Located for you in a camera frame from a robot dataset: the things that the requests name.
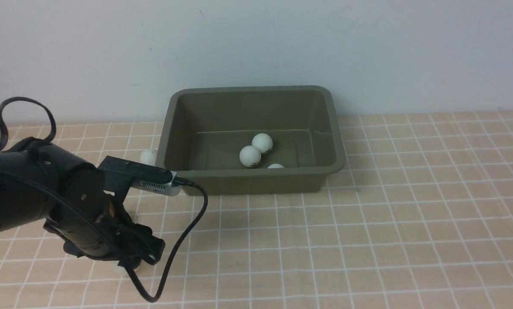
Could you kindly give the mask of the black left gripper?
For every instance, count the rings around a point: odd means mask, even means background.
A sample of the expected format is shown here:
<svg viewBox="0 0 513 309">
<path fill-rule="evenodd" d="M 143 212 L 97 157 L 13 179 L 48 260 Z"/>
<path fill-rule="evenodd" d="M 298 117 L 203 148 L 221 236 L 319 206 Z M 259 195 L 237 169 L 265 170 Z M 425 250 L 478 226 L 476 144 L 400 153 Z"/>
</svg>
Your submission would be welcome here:
<svg viewBox="0 0 513 309">
<path fill-rule="evenodd" d="M 153 230 L 136 224 L 122 206 L 106 193 L 72 194 L 69 201 L 86 216 L 56 205 L 44 229 L 59 236 L 66 254 L 96 261 L 117 261 L 120 266 L 137 268 L 142 261 L 155 265 L 161 260 L 165 242 Z"/>
</svg>

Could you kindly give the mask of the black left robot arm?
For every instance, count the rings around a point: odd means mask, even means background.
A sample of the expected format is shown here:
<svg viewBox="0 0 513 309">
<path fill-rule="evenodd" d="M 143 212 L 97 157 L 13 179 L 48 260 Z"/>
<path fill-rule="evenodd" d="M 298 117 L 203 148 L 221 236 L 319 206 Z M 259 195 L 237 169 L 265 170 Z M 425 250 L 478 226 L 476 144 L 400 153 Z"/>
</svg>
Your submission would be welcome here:
<svg viewBox="0 0 513 309">
<path fill-rule="evenodd" d="M 26 138 L 0 153 L 0 233 L 45 220 L 76 258 L 133 268 L 160 260 L 165 242 L 135 223 L 123 202 L 131 188 L 169 182 L 170 172 L 111 156 L 96 167 L 53 143 L 33 151 L 37 143 Z"/>
</svg>

